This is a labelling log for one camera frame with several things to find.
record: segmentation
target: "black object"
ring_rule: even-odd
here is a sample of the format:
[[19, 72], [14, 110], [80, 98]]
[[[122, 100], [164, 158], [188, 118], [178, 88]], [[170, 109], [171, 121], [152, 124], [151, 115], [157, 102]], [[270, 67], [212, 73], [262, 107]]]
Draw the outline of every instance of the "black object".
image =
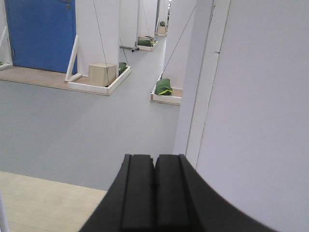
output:
[[80, 232], [275, 232], [216, 193], [184, 155], [125, 155]]
[[150, 156], [131, 157], [121, 231], [154, 228], [154, 163]]
[[160, 155], [155, 165], [156, 226], [159, 231], [190, 229], [179, 157]]

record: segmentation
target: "wooden box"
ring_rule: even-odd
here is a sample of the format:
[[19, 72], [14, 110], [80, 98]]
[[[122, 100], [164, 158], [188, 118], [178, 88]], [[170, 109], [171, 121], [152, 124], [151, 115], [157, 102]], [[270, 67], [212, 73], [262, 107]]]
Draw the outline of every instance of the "wooden box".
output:
[[106, 87], [116, 79], [116, 72], [117, 66], [114, 64], [90, 64], [88, 74], [89, 84], [92, 86]]
[[167, 32], [166, 27], [159, 26], [158, 33], [165, 34]]

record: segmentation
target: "blue door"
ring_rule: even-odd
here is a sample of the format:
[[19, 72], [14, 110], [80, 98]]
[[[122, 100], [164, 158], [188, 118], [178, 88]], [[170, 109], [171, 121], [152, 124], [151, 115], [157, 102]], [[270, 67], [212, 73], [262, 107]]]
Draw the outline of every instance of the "blue door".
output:
[[66, 73], [76, 34], [75, 0], [5, 0], [5, 5], [13, 64]]

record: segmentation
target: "white board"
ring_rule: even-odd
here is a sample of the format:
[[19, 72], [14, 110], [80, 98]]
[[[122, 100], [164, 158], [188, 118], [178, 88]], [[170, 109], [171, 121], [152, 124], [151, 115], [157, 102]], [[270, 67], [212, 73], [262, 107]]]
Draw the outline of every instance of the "white board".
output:
[[134, 48], [137, 43], [140, 0], [120, 2], [120, 40], [121, 46]]

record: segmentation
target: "white stand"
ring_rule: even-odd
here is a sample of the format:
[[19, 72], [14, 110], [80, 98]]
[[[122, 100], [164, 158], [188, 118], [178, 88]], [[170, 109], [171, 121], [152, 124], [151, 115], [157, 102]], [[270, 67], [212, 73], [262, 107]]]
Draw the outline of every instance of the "white stand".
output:
[[83, 75], [82, 73], [77, 73], [77, 74], [71, 76], [72, 71], [73, 71], [73, 67], [74, 67], [74, 63], [75, 63], [75, 59], [76, 59], [76, 55], [77, 55], [77, 50], [78, 50], [78, 35], [75, 36], [74, 45], [73, 45], [73, 49], [72, 49], [72, 53], [71, 53], [71, 58], [70, 58], [70, 62], [69, 62], [69, 65], [68, 65], [68, 70], [67, 70], [67, 74], [66, 74], [66, 78], [65, 78], [66, 82], [75, 81]]
[[[2, 35], [1, 35], [1, 39], [0, 39], [0, 50], [1, 50], [1, 47], [2, 47], [2, 44], [3, 44], [3, 41], [8, 40], [8, 39], [9, 39], [8, 27], [4, 27]], [[11, 64], [11, 63], [2, 64], [2, 65], [0, 65], [0, 70], [6, 69], [6, 68], [9, 68], [9, 67], [12, 67], [12, 66], [13, 66], [13, 64]]]
[[6, 221], [1, 193], [0, 193], [0, 232], [9, 232], [9, 227]]

